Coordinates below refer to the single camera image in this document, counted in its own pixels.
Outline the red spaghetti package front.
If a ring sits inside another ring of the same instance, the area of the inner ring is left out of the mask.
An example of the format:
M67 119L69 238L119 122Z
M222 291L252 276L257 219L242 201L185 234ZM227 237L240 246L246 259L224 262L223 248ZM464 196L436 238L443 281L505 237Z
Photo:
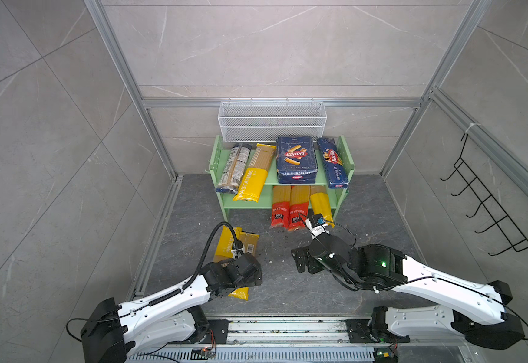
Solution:
M291 199L289 202L288 230L296 231L305 228L305 220L309 210L309 185L294 185L291 187Z

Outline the red spaghetti package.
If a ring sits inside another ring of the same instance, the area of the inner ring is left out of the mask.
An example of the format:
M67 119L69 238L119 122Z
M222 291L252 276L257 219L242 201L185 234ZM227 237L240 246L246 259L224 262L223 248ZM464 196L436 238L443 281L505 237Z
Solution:
M272 189L272 228L288 228L291 200L290 185L275 185Z
M296 231L305 228L305 220L309 210L309 185L294 185L291 187L291 199L289 202L288 230Z

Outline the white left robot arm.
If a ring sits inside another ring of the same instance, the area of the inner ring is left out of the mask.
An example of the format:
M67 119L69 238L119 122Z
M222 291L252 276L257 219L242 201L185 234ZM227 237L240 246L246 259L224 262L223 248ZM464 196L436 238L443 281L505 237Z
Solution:
M208 263L167 289L145 298L99 302L80 331L86 362L125 362L159 343L195 343L209 329L201 306L238 288L262 284L261 265L250 253Z

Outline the blue Barilla pasta bag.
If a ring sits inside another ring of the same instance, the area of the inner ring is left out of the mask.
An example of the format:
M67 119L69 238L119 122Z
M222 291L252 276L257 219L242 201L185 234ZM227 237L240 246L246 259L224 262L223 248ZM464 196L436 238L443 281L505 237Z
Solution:
M276 140L279 184L314 185L318 173L313 140L309 136L281 136Z

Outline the clear brown spaghetti package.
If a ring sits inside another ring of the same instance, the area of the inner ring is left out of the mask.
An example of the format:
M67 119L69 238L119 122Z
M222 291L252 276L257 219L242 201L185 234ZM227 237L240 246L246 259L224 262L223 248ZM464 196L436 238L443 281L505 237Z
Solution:
M238 193L251 150L252 145L247 143L235 144L233 146L219 183L215 187L216 193L234 195Z

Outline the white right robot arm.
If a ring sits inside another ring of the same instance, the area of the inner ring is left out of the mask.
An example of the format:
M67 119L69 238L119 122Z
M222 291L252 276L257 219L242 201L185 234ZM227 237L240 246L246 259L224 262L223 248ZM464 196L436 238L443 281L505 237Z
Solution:
M291 254L298 272L329 272L347 290L407 293L433 303L410 309L375 307L368 322L347 325L351 340L406 343L418 336L456 336L475 346L505 350L525 338L522 318L508 307L512 292L503 281L466 281L385 245L355 247L326 232Z

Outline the yellow Pastatime spaghetti package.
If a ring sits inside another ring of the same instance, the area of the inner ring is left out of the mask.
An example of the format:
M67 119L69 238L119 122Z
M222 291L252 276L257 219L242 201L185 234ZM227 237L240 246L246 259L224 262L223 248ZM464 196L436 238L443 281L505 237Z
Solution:
M250 159L238 193L233 197L233 201L259 201L275 155L276 146L256 145L256 151Z

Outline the blue Barilla spaghetti box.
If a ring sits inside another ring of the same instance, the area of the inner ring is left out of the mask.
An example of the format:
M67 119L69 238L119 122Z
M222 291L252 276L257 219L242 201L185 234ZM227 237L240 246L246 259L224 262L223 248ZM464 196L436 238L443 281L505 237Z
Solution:
M348 188L349 179L343 161L338 154L334 139L319 138L317 145L322 157L322 164L331 189Z

